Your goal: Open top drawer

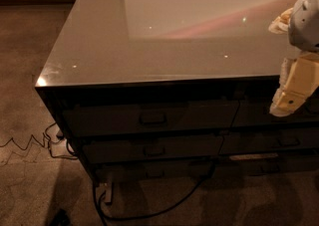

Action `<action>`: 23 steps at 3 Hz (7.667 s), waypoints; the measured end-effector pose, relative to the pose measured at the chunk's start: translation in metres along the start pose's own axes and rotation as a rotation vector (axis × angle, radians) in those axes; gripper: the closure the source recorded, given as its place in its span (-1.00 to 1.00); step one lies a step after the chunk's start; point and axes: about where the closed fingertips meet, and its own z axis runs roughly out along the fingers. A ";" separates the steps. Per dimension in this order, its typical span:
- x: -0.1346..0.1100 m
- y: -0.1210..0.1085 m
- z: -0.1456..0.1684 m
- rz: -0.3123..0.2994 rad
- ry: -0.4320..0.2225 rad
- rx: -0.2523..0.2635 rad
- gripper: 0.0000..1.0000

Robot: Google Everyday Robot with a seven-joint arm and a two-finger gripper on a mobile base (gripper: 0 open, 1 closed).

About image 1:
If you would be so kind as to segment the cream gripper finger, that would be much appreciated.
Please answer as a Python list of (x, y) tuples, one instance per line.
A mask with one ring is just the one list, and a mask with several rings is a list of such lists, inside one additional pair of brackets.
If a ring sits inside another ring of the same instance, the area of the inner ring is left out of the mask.
[(288, 32), (289, 22), (293, 9), (289, 8), (277, 16), (269, 25), (268, 31), (273, 34), (285, 34)]
[(296, 94), (277, 90), (272, 99), (269, 113), (277, 117), (289, 116), (295, 113), (304, 103), (305, 99)]

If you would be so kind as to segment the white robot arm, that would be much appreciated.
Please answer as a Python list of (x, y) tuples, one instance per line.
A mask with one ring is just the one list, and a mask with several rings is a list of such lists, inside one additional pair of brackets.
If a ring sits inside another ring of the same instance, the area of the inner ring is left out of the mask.
[(283, 60), (269, 109), (274, 116), (289, 116), (319, 88), (319, 0), (297, 0), (272, 21), (268, 31), (287, 34), (289, 43), (301, 50), (296, 59)]

